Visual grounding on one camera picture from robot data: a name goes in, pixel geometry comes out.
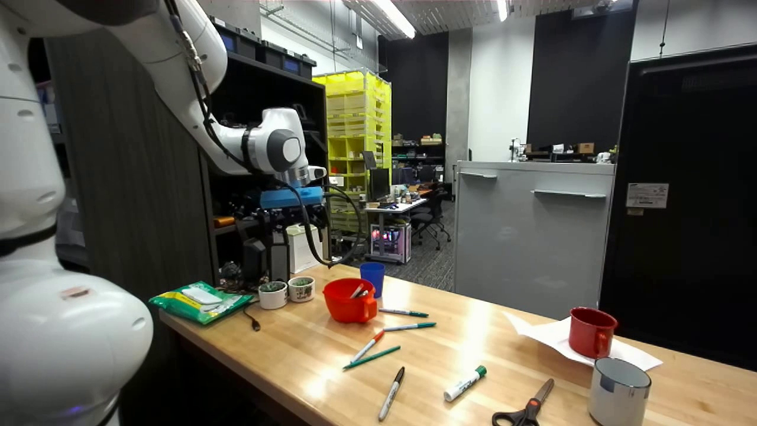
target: red cup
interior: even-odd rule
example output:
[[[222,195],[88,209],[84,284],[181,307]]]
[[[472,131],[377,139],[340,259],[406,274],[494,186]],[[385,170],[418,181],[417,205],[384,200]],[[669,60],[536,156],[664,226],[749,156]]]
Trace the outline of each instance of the red cup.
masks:
[[[364,325],[377,317],[378,306],[373,287],[364,280],[336,280],[323,287],[328,312],[342,325]]]
[[[569,311],[569,348],[585,357],[608,357],[618,319],[602,311],[573,307]]]

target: computer monitor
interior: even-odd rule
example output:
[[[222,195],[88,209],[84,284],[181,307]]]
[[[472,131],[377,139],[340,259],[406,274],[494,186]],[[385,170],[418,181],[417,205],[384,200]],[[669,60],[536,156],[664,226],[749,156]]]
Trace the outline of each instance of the computer monitor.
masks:
[[[387,168],[368,170],[367,201],[380,201],[391,195]]]

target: fluorescent light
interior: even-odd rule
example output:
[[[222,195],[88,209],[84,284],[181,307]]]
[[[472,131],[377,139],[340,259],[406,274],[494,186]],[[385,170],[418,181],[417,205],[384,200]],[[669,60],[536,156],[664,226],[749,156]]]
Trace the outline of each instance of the fluorescent light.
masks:
[[[505,0],[496,0],[496,12],[498,12],[498,22],[503,22],[511,14],[508,8],[505,8]]]
[[[417,38],[417,28],[406,22],[406,18],[391,0],[372,0],[393,27],[397,27],[406,38]]]

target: marker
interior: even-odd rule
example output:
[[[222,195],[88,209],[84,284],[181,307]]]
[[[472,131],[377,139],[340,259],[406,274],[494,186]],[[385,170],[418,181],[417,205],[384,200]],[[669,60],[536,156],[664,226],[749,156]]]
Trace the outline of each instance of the marker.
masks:
[[[364,287],[360,284],[360,287],[349,294],[349,298],[360,298],[361,292],[364,292]]]
[[[455,403],[459,395],[464,395],[468,389],[472,389],[479,380],[488,377],[488,367],[478,364],[476,371],[466,380],[461,380],[456,387],[444,390],[444,403]]]
[[[418,312],[418,311],[380,311],[380,312],[406,316],[406,317],[427,317],[427,312]]]
[[[352,363],[358,363],[361,355],[367,355],[380,339],[384,339],[384,332],[377,335],[373,342],[368,342],[367,345],[361,345],[348,364],[352,364]]]
[[[406,325],[406,326],[385,326],[384,332],[406,332],[406,329],[432,329],[436,323],[418,323],[418,325]]]
[[[385,415],[387,415],[387,409],[393,407],[403,380],[405,380],[405,367],[397,371],[393,387],[391,387],[387,393],[385,393],[385,400],[384,400],[384,405],[380,405],[380,409],[378,409],[378,422],[384,422]]]
[[[360,367],[360,364],[367,364],[367,363],[372,363],[372,360],[385,357],[385,355],[397,354],[397,351],[399,351],[399,345],[393,345],[393,348],[387,348],[387,351],[380,351],[380,354],[360,357],[358,363],[345,364],[345,370],[355,370],[355,367]]]

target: workbench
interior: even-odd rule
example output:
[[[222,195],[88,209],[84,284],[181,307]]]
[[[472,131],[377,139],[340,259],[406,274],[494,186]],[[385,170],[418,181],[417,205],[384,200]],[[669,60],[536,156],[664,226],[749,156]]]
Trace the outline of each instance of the workbench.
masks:
[[[372,342],[373,332],[411,319],[378,316],[364,326],[339,325],[328,317],[322,289],[336,277],[358,277],[358,270],[311,267],[304,274],[316,283],[314,300],[289,303],[281,311],[250,307],[262,325],[261,332],[250,332],[242,312],[212,326],[197,326],[165,312],[160,319],[308,423],[377,423],[399,367],[406,367],[406,374],[385,423],[490,423],[492,412],[523,409],[547,380],[553,380],[555,389],[541,407],[541,426],[592,423],[586,415],[592,367],[518,337],[505,317],[518,316],[534,325],[552,319],[385,277],[385,307],[424,311],[437,326],[385,335],[373,351],[391,345],[403,351],[345,371],[345,363]],[[651,370],[646,426],[757,423],[757,371],[638,342],[627,343],[663,360]],[[478,364],[490,374],[455,405],[444,405],[442,390]]]

